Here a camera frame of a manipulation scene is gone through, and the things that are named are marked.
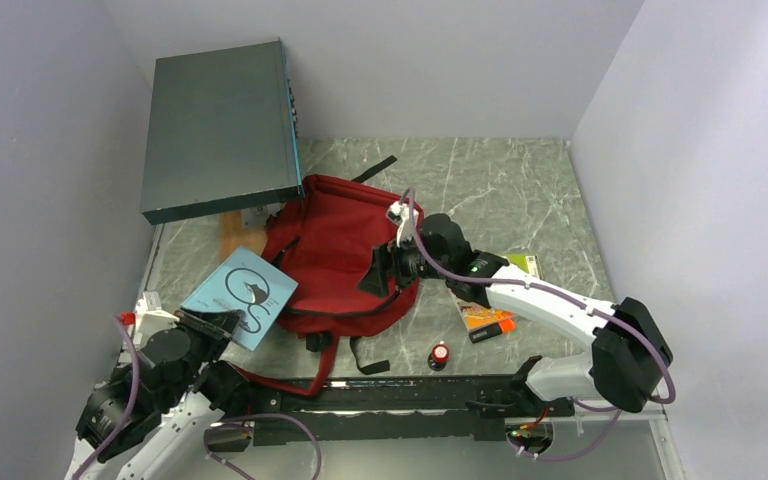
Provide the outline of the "green comic book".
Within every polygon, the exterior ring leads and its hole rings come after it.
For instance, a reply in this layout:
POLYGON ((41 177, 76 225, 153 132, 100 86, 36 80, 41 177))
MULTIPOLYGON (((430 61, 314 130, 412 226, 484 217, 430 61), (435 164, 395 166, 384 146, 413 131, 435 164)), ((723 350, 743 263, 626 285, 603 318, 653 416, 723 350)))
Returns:
POLYGON ((538 279, 543 279, 542 269, 537 255, 510 253, 503 254, 502 257, 507 259, 510 264, 519 267, 528 275, 534 276, 538 279))

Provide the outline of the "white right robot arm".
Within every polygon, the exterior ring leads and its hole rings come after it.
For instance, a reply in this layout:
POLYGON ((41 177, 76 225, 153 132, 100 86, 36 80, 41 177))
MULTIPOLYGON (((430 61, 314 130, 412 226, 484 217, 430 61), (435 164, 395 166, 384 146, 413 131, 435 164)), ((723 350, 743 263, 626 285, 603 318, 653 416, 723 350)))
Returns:
POLYGON ((575 294, 526 273, 509 260, 475 250, 445 214, 398 223, 395 237, 377 245, 359 290, 385 297, 421 279, 442 279, 457 298, 516 314, 576 342, 582 353, 536 355, 511 377, 517 411, 534 415, 559 399, 601 399, 639 413, 650 402, 674 402, 671 350, 648 308, 575 294))

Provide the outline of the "wooden board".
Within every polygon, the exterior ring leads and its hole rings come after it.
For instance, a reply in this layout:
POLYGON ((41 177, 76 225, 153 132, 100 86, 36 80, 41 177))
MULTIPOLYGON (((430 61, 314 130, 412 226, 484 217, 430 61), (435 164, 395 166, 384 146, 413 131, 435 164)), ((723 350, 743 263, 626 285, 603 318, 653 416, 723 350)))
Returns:
POLYGON ((267 244, 267 232, 264 226, 246 227, 240 211, 221 213, 218 218, 218 261, 220 263, 227 260, 239 247, 245 247, 257 255, 263 252, 267 244))

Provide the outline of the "metal post with base plate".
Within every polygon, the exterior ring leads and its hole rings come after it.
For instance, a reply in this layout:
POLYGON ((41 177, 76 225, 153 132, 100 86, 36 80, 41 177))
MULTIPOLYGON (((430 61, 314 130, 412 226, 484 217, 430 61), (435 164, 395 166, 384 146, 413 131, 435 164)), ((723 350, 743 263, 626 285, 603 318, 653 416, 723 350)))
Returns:
POLYGON ((279 213, 283 206, 283 203, 272 203, 242 209, 240 211, 242 225, 244 228, 264 227, 269 218, 279 213))

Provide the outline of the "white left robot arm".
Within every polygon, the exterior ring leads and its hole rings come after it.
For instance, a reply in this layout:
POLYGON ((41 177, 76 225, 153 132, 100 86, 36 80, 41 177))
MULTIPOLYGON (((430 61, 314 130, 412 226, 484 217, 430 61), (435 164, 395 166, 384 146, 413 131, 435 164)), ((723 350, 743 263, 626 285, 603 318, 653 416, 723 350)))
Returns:
POLYGON ((251 385, 221 355, 240 323, 239 311, 181 309, 137 315, 124 344, 128 362, 89 396, 76 426, 70 479, 147 479, 171 462, 189 434, 239 417, 251 385))

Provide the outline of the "orange comic book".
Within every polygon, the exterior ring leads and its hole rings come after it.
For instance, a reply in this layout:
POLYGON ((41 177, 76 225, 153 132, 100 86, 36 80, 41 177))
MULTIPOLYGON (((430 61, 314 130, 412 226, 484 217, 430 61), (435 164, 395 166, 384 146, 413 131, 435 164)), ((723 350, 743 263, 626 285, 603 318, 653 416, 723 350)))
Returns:
POLYGON ((466 302, 458 298, 455 298, 455 305, 468 332, 494 323, 514 319, 514 315, 510 312, 495 308, 484 308, 476 303, 466 302))

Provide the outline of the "black mounting rail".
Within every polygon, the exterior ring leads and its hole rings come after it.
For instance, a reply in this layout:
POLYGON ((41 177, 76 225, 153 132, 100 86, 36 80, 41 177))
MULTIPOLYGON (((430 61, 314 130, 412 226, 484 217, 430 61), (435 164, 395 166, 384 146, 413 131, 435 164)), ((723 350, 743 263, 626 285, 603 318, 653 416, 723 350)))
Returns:
POLYGON ((502 441, 508 429, 574 413, 568 400, 526 404, 507 375, 355 377, 328 382, 314 397, 251 384, 235 414, 279 413, 254 424, 257 446, 304 441, 466 437, 502 441))

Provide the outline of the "light blue book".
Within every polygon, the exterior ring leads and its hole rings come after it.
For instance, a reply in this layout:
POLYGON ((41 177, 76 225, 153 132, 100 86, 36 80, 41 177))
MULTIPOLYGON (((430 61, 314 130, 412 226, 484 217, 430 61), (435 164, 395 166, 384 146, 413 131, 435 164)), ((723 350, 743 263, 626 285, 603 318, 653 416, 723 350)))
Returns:
POLYGON ((288 304, 298 283, 258 254, 237 248, 182 303, 183 311, 230 313, 239 346, 254 351, 288 304))

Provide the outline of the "red backpack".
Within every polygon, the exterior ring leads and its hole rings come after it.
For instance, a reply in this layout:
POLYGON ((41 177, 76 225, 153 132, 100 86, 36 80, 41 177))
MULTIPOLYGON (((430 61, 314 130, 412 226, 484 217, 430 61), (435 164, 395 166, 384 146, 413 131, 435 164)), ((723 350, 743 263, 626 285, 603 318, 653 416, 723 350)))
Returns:
POLYGON ((341 339, 378 335, 413 307, 418 284, 391 286, 383 297, 358 288, 374 247, 396 234, 386 211, 400 198, 366 182, 396 160, 389 156, 351 180, 308 175, 302 181, 303 196, 269 218, 261 256, 297 283, 277 322, 305 340, 320 361, 307 387, 244 371, 247 380, 290 394, 315 396, 333 370, 341 339))

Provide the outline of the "dark grey box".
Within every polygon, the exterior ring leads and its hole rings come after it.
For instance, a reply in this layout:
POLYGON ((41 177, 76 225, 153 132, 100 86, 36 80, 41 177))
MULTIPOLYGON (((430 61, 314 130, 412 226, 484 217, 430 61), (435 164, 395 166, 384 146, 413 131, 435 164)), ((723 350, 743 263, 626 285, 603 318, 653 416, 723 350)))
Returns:
POLYGON ((280 40, 155 62, 140 210, 152 225, 302 196, 280 40))

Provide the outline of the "orange highlighter marker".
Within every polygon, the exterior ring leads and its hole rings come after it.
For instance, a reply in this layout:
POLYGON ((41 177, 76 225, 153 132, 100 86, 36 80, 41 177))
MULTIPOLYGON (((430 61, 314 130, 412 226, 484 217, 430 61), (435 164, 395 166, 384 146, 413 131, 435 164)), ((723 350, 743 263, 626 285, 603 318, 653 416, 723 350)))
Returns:
POLYGON ((500 335, 507 334, 516 328, 516 323, 512 319, 505 319, 493 324, 476 329, 469 333, 469 340, 476 344, 500 335))

